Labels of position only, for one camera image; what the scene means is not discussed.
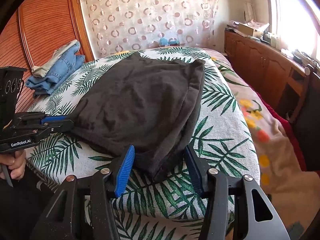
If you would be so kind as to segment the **person's left hand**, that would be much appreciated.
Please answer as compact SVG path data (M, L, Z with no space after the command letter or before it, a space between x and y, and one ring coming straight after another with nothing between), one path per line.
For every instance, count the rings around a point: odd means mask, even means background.
M19 150L15 152L15 155L1 154L1 164L7 165L11 171L10 176L14 180L20 180L25 173L26 165L26 151Z

